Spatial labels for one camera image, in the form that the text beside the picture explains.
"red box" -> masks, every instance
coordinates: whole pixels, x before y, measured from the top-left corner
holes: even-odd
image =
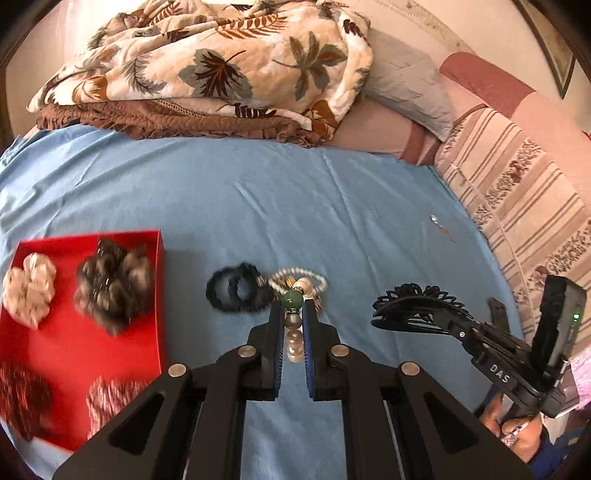
[[[110,337],[91,319],[79,315],[73,304],[78,265],[96,251],[101,237],[125,248],[145,246],[156,273],[154,308],[117,337]],[[45,254],[55,263],[56,296],[39,330],[13,321],[2,307],[0,359],[23,364],[49,382],[53,402],[47,433],[41,438],[76,450],[88,436],[86,394],[98,377],[152,381],[167,368],[162,236],[160,231],[145,231],[27,240],[18,244],[11,266],[22,268],[22,261],[33,252]]]

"black hair tie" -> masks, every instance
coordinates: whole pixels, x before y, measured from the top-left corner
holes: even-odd
[[[228,296],[220,299],[218,287],[225,280],[228,282]],[[245,297],[238,294],[240,283],[246,285]],[[215,272],[207,282],[205,296],[212,307],[222,312],[256,313],[271,303],[274,291],[254,265],[243,262],[237,267],[226,267]]]

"brown ruffled trim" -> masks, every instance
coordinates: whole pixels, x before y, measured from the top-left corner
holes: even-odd
[[[43,130],[55,130],[73,122],[102,129],[125,132],[131,138],[164,137],[242,137],[256,140],[290,142],[301,147],[316,147],[320,135],[304,130],[289,118],[235,118],[222,115],[182,115],[151,100],[47,105],[37,119]]]

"floral cushion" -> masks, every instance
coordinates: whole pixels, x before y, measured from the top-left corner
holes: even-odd
[[[525,340],[535,334],[546,276],[563,275],[588,292],[574,352],[587,347],[591,212],[552,156],[485,108],[455,127],[435,166],[486,236],[513,291]]]

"bed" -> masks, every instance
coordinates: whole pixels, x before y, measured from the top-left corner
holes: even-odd
[[[23,238],[162,230],[171,362],[211,363],[265,322],[267,312],[226,315],[205,298],[213,272],[242,261],[266,274],[296,266],[326,276],[321,320],[343,343],[388,365],[416,361],[471,410],[490,384],[461,345],[379,332],[369,323],[376,297],[402,283],[436,284],[479,320],[494,297],[521,336],[512,288],[465,206],[433,167],[391,154],[236,138],[137,141],[72,125],[17,138],[1,157],[0,188],[2,272]],[[286,362],[279,400],[246,412],[243,479],[345,478],[340,406],[312,404],[303,364]],[[69,455],[12,439],[42,478]]]

